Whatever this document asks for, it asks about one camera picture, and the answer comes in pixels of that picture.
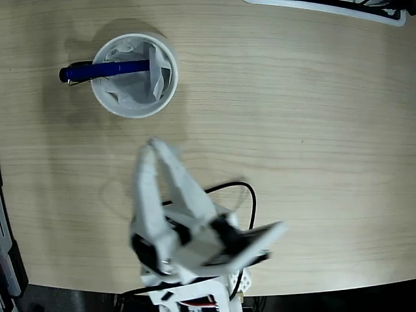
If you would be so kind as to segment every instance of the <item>wood grain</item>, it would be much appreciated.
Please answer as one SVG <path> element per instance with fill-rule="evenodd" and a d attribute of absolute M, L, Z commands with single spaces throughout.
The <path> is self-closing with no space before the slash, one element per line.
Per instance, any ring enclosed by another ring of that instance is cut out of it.
<path fill-rule="evenodd" d="M 249 294 L 416 278 L 416 19 L 395 28 L 240 0 L 4 0 L 0 165 L 31 283 L 140 287 L 129 249 L 137 149 L 178 146 L 205 186 L 246 179 L 256 224 L 285 220 Z M 175 46 L 173 101 L 113 116 L 59 69 L 112 37 L 157 31 Z M 250 199 L 215 199 L 247 226 Z"/>

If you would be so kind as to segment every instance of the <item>paper cup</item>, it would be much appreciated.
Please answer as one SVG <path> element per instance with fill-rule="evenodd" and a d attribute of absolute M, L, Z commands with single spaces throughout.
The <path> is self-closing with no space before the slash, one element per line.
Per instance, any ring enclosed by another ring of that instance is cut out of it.
<path fill-rule="evenodd" d="M 179 69 L 177 65 L 177 55 L 170 44 L 170 42 L 163 36 L 150 32 L 140 32 L 135 34 L 123 34 L 119 37 L 116 37 L 108 41 L 96 54 L 93 59 L 93 63 L 102 63 L 105 61 L 107 54 L 114 49 L 117 44 L 129 37 L 139 37 L 145 41 L 151 42 L 158 46 L 168 57 L 170 64 L 172 66 L 172 77 L 170 79 L 169 87 L 166 89 L 166 92 L 161 96 L 161 98 L 152 104 L 149 105 L 137 105 L 137 107 L 124 107 L 118 103 L 118 100 L 110 93 L 104 91 L 101 84 L 101 80 L 105 78 L 96 78 L 91 80 L 91 87 L 94 95 L 97 100 L 107 109 L 109 112 L 112 112 L 115 115 L 126 117 L 126 118 L 145 118 L 156 114 L 163 107 L 167 106 L 169 101 L 174 96 L 174 93 L 177 88 L 177 82 L 179 78 Z"/>

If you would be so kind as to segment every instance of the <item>white object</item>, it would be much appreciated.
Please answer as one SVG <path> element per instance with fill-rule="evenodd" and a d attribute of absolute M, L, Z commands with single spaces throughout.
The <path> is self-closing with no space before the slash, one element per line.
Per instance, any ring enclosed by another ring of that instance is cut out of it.
<path fill-rule="evenodd" d="M 321 12 L 335 13 L 344 16 L 352 16 L 355 18 L 363 18 L 364 20 L 377 21 L 379 23 L 384 23 L 392 26 L 403 26 L 406 22 L 406 11 L 403 10 L 400 12 L 400 19 L 391 19 L 379 16 L 376 14 L 366 13 L 357 10 L 351 10 L 349 8 L 340 8 L 338 6 L 332 5 L 322 5 L 319 3 L 312 3 L 308 1 L 298 1 L 298 0 L 244 0 L 248 3 L 258 4 L 258 5 L 276 5 L 281 7 L 289 8 L 304 8 L 307 10 L 315 10 Z"/>
<path fill-rule="evenodd" d="M 166 206 L 161 205 L 157 161 L 172 199 Z M 130 238 L 142 262 L 144 284 L 182 284 L 149 293 L 152 302 L 160 305 L 159 310 L 179 312 L 178 302 L 211 294 L 221 312 L 241 312 L 238 296 L 229 301 L 238 272 L 266 254 L 286 230 L 283 222 L 239 231 L 237 215 L 213 203 L 172 148 L 157 138 L 140 150 L 133 199 Z M 246 269 L 243 272 L 239 289 L 246 291 L 251 278 Z M 217 278 L 190 284 L 198 277 L 213 276 Z"/>
<path fill-rule="evenodd" d="M 177 55 L 159 34 L 116 37 L 97 52 L 93 63 L 146 58 L 150 60 L 150 71 L 91 80 L 94 95 L 108 111 L 126 118 L 144 118 L 159 112 L 172 99 L 179 78 Z"/>

